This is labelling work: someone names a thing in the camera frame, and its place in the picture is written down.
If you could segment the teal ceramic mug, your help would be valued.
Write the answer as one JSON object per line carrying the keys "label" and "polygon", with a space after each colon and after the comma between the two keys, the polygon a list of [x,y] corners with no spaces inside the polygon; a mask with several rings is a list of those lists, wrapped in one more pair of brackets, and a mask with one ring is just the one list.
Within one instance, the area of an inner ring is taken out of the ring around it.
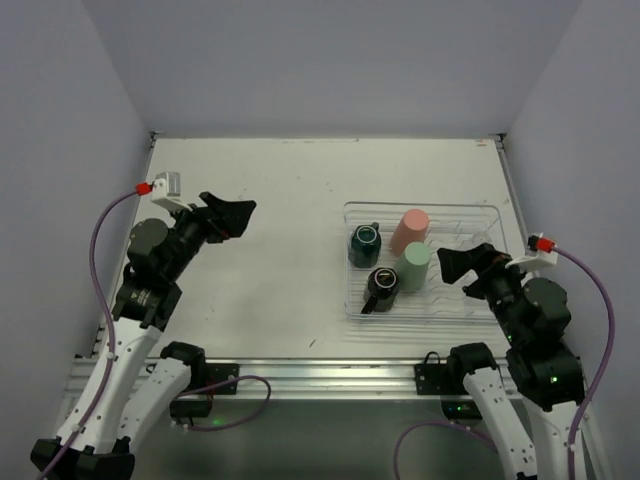
{"label": "teal ceramic mug", "polygon": [[348,259],[356,268],[372,268],[378,262],[381,246],[377,222],[359,225],[350,237]]}

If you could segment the light green plastic cup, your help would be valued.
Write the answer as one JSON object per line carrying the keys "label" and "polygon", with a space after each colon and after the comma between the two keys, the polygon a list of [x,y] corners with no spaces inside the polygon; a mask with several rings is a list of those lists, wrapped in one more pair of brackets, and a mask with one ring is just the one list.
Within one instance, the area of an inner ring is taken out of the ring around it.
{"label": "light green plastic cup", "polygon": [[416,292],[423,288],[432,251],[420,242],[410,243],[398,257],[394,269],[403,291]]}

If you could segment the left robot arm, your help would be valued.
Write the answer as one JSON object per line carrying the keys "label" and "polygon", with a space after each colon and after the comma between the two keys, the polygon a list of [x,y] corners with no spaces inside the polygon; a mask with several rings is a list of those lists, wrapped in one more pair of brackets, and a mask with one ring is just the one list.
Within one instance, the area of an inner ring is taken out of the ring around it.
{"label": "left robot arm", "polygon": [[200,194],[200,206],[184,204],[151,183],[110,205],[145,195],[174,223],[151,218],[131,230],[115,303],[102,307],[106,337],[94,369],[55,436],[37,440],[31,451],[42,479],[129,479],[136,450],[171,403],[184,396],[212,397],[242,379],[209,376],[202,348],[171,342],[150,377],[135,385],[180,300],[181,274],[203,245],[241,237],[257,207],[253,200],[225,201],[209,192]]}

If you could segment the pink plastic cup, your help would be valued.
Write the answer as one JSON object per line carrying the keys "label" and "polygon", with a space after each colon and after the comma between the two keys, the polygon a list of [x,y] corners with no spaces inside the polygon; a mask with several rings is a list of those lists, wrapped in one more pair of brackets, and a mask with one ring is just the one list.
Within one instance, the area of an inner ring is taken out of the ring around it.
{"label": "pink plastic cup", "polygon": [[426,239],[429,222],[429,216],[423,210],[417,208],[407,210],[391,236],[390,250],[392,254],[399,256],[410,243],[423,243]]}

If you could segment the black ceramic mug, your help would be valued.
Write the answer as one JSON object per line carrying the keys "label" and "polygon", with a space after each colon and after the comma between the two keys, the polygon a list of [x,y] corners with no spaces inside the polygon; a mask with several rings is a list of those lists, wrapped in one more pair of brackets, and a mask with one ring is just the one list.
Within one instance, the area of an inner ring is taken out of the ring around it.
{"label": "black ceramic mug", "polygon": [[364,306],[360,313],[389,312],[399,292],[399,277],[393,268],[380,267],[372,271],[363,294]]}

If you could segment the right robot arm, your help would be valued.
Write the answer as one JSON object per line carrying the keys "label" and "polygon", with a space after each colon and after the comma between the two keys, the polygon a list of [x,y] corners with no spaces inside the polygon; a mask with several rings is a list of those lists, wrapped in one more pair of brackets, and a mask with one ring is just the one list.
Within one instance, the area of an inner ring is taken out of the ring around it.
{"label": "right robot arm", "polygon": [[474,400],[507,479],[587,476],[582,433],[572,425],[585,386],[580,362],[563,341],[571,320],[567,293],[547,278],[527,276],[556,264],[554,247],[553,241],[532,236],[529,254],[519,258],[489,243],[437,251],[444,283],[475,273],[463,291],[487,302],[509,345],[507,370],[522,396],[527,424],[508,399],[501,370],[486,344],[454,347],[446,363],[452,381]]}

